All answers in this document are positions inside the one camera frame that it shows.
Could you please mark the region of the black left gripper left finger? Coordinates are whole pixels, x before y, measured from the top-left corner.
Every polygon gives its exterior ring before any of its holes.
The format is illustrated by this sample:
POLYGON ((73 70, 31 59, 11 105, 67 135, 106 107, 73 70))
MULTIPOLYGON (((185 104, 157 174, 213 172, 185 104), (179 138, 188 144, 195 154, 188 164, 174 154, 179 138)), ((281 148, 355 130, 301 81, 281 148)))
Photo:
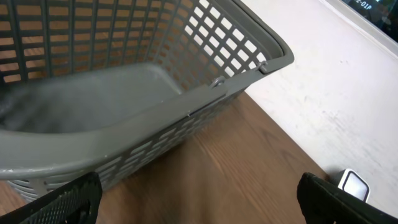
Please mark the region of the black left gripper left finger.
POLYGON ((1 216, 1 223, 95 224, 103 189, 99 175, 89 172, 33 202, 1 216))

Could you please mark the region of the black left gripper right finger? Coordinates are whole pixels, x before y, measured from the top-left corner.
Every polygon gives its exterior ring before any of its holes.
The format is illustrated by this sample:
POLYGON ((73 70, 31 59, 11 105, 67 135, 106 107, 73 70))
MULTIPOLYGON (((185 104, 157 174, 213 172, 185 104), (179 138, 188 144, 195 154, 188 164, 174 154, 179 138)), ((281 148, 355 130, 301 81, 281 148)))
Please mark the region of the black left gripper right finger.
POLYGON ((307 224, 397 224, 397 218, 306 172, 297 200, 307 224))

